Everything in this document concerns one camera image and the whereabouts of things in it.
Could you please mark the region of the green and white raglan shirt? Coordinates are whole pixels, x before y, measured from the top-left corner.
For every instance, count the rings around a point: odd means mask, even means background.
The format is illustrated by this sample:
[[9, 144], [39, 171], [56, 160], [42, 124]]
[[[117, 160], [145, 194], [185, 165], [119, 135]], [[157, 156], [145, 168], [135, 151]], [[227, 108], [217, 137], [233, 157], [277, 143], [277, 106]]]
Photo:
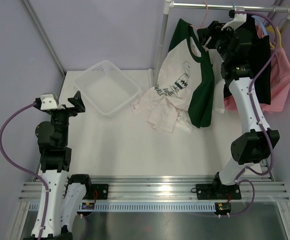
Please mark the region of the green and white raglan shirt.
[[172, 133], [177, 123], [188, 131], [211, 125], [215, 78], [209, 52], [193, 27], [179, 19], [157, 84], [132, 105], [154, 129]]

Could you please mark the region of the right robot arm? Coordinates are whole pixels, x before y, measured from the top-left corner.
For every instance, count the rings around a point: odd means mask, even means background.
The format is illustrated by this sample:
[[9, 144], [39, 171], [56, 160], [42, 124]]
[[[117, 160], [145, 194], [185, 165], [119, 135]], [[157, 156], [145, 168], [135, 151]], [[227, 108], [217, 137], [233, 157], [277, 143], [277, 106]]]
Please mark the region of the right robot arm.
[[280, 139], [279, 132], [272, 130], [258, 102], [253, 83], [251, 53], [255, 49], [256, 34], [243, 25], [213, 21], [207, 28], [197, 31], [199, 40], [209, 49], [216, 49], [221, 56], [221, 75], [231, 92], [242, 123], [242, 134], [231, 143], [229, 162], [212, 183], [197, 184], [199, 200], [240, 200], [240, 177], [256, 171], [255, 164], [271, 156]]

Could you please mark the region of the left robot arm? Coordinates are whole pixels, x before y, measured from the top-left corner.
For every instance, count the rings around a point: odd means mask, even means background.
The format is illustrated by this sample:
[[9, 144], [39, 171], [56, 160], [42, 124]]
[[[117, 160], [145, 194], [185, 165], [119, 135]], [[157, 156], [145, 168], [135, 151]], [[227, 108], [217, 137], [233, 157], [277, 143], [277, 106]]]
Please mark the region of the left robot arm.
[[30, 240], [71, 240], [72, 225], [80, 210], [95, 210], [108, 198], [107, 184], [92, 183], [88, 174], [69, 175], [72, 150], [68, 145], [69, 119], [85, 112], [81, 93], [68, 98], [71, 107], [59, 104], [52, 93], [35, 99], [34, 107], [50, 115], [35, 129], [40, 153], [42, 191]]

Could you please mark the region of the white tank top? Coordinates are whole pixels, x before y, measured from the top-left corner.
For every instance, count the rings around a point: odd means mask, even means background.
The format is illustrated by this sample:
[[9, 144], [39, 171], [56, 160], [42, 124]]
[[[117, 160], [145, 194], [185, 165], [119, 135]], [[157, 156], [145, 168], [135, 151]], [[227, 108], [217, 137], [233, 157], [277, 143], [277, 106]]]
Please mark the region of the white tank top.
[[220, 80], [214, 88], [213, 109], [221, 114], [225, 112], [224, 104], [224, 86], [225, 80]]

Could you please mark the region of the pink wire hanger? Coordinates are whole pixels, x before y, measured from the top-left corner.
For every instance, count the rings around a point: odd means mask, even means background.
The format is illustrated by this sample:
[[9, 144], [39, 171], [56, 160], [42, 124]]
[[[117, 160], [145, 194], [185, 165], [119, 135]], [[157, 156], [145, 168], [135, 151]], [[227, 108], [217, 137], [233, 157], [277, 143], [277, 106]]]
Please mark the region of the pink wire hanger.
[[202, 28], [203, 28], [204, 23], [205, 23], [205, 20], [206, 20], [206, 17], [207, 17], [207, 15], [208, 15], [208, 11], [209, 11], [208, 4], [207, 4], [205, 1], [203, 1], [203, 4], [204, 4], [205, 7], [206, 7], [206, 12], [205, 12], [204, 18], [203, 18], [203, 20], [202, 20], [202, 22], [201, 22], [201, 24], [200, 24], [199, 27], [196, 27], [196, 26], [194, 26], [194, 25], [192, 25], [192, 24], [190, 25], [194, 30], [199, 30], [199, 29], [202, 29]]

